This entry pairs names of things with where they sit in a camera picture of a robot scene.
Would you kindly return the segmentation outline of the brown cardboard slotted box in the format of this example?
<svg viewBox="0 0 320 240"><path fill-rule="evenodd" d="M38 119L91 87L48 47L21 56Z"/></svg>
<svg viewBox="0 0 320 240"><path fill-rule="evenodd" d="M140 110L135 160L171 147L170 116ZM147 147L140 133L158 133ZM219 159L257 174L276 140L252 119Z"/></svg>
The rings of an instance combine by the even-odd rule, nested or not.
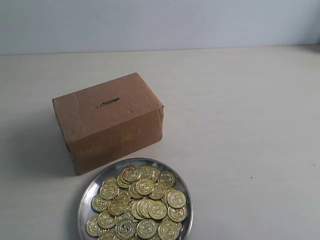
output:
<svg viewBox="0 0 320 240"><path fill-rule="evenodd" d="M77 175L159 142L164 105L131 73L52 99Z"/></svg>

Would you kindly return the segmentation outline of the gold coin top middle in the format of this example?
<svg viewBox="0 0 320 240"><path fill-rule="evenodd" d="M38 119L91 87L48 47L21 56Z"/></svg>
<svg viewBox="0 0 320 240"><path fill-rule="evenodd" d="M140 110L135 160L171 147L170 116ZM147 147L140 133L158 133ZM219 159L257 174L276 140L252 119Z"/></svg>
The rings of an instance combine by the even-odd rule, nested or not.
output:
<svg viewBox="0 0 320 240"><path fill-rule="evenodd" d="M153 183L157 182L160 176L160 171L154 167L142 166L138 169L139 179L148 179Z"/></svg>

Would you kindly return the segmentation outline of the gold coin top right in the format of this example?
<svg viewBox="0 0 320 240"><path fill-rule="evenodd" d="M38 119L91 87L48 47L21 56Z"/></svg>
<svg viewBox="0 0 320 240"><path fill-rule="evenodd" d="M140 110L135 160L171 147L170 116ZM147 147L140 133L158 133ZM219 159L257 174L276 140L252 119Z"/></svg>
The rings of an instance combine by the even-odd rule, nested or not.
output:
<svg viewBox="0 0 320 240"><path fill-rule="evenodd" d="M176 176L171 171L163 171L160 173L157 182L172 188L176 184Z"/></svg>

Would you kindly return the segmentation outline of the gold coin top left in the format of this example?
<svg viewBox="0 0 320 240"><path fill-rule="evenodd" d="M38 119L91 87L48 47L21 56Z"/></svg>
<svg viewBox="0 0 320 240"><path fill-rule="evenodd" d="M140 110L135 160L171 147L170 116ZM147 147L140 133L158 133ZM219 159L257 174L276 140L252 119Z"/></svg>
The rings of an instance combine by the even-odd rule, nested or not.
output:
<svg viewBox="0 0 320 240"><path fill-rule="evenodd" d="M140 172L135 166L127 166L122 171L122 178L124 181L132 183L139 179Z"/></svg>

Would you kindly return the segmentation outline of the gold coin centre raised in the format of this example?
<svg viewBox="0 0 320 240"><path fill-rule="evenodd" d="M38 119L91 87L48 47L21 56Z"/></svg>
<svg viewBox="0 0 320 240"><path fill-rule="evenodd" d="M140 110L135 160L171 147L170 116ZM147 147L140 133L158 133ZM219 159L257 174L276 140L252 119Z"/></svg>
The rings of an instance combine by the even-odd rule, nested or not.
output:
<svg viewBox="0 0 320 240"><path fill-rule="evenodd" d="M136 183L135 189L142 196L149 195L153 191L153 182L149 179L141 179Z"/></svg>

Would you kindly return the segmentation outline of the gold coin right edge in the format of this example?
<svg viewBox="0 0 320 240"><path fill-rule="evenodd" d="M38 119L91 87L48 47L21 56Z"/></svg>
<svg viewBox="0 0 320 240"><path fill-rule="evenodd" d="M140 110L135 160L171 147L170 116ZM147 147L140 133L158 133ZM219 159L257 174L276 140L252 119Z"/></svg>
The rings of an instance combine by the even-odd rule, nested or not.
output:
<svg viewBox="0 0 320 240"><path fill-rule="evenodd" d="M185 194L179 190L170 191L166 200L168 205L174 209L180 209L184 207L187 202Z"/></svg>

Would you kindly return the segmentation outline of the gold coin left upper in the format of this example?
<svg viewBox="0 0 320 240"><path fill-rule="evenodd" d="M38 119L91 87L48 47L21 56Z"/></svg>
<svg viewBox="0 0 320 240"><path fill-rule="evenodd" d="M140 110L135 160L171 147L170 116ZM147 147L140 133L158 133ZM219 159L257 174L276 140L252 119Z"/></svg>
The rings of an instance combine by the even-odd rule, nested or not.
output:
<svg viewBox="0 0 320 240"><path fill-rule="evenodd" d="M115 182L107 182L100 188L99 194L104 200L112 200L118 195L119 186Z"/></svg>

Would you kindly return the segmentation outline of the gold coin centre lower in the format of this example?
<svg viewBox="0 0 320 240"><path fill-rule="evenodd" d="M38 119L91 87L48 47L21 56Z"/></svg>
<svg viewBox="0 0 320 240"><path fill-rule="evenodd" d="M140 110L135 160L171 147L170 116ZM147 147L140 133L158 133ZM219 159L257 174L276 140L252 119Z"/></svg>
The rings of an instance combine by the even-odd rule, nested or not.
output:
<svg viewBox="0 0 320 240"><path fill-rule="evenodd" d="M153 201L148 206L148 214L152 219L161 220L167 215L167 207L162 201Z"/></svg>

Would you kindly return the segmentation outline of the gold coin dark centre left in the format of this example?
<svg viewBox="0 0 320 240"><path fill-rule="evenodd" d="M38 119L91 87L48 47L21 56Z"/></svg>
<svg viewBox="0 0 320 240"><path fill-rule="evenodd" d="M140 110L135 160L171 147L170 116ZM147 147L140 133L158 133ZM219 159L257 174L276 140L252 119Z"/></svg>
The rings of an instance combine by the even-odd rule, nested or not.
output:
<svg viewBox="0 0 320 240"><path fill-rule="evenodd" d="M128 207L128 202L123 199L114 199L109 203L108 212L112 216L123 214Z"/></svg>

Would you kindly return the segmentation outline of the gold coin lower right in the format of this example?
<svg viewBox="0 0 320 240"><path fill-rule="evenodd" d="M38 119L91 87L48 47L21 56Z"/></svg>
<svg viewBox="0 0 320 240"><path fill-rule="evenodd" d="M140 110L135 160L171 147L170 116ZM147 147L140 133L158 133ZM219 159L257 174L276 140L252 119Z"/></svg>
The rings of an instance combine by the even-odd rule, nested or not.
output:
<svg viewBox="0 0 320 240"><path fill-rule="evenodd" d="M173 208L169 206L167 210L167 214L172 221L176 223L180 223L186 219L188 215L188 211L185 206L181 208Z"/></svg>

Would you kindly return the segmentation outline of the gold coin far left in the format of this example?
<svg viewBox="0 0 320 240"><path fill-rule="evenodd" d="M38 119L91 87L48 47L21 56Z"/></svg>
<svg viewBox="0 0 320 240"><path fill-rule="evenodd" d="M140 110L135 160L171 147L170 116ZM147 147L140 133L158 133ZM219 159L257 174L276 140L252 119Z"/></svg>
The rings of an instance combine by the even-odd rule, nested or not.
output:
<svg viewBox="0 0 320 240"><path fill-rule="evenodd" d="M91 206L93 210L95 210L98 213L101 213L103 211L108 210L111 200L106 200L101 197L100 194L97 194L93 197L91 201Z"/></svg>

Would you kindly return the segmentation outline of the gold coin bottom centre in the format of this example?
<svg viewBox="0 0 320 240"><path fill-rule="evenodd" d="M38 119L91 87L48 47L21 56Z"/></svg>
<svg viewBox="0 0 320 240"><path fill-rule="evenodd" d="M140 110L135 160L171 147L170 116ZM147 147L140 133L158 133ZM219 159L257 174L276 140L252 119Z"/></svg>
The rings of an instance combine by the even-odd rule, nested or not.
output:
<svg viewBox="0 0 320 240"><path fill-rule="evenodd" d="M158 229L158 224L153 219L141 220L136 228L136 233L142 239L149 239L153 237Z"/></svg>

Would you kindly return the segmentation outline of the gold coin bottom right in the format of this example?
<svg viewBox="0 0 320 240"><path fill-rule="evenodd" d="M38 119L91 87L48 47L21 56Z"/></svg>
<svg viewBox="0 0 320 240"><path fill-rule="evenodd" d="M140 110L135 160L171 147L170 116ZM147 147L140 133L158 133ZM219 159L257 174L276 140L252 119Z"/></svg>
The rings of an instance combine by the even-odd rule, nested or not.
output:
<svg viewBox="0 0 320 240"><path fill-rule="evenodd" d="M161 240L176 240L179 236L179 229L176 223L164 221L158 227L158 235Z"/></svg>

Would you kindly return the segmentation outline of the round steel plate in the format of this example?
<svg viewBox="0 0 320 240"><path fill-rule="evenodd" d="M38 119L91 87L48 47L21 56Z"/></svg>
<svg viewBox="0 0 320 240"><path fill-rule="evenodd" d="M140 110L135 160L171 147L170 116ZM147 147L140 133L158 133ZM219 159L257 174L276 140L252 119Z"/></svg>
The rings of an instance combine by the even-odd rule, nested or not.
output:
<svg viewBox="0 0 320 240"><path fill-rule="evenodd" d="M194 220L194 209L193 203L190 195L190 191L188 189L187 184L183 180L183 178L170 166L165 163L152 159L152 158L144 158L144 157L135 157L128 158L119 161L115 161L105 165L102 171L96 175L92 182L88 185L86 190L84 191L82 198L80 200L77 212L77 228L79 238L81 240L93 240L94 237L90 236L86 231L86 224L90 217L93 217L96 211L92 208L92 199L95 195L98 194L98 190L100 190L101 185L105 179L108 177L116 177L121 171L127 166L149 166L154 167L158 170L162 171L170 171L176 177L175 189L183 192L186 196L186 208L187 208L187 217L182 222L182 231L179 234L179 240L188 240L190 239L189 235L192 230L193 220Z"/></svg>

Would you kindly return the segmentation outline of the gold coin bottom left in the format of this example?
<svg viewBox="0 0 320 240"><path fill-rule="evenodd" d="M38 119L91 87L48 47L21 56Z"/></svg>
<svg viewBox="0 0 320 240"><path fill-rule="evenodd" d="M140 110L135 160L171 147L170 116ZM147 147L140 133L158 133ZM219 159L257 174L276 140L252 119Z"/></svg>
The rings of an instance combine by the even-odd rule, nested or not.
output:
<svg viewBox="0 0 320 240"><path fill-rule="evenodd" d="M98 219L99 219L99 216L96 215L96 216L91 217L86 223L86 232L91 237L98 237L99 236L100 226L98 224Z"/></svg>

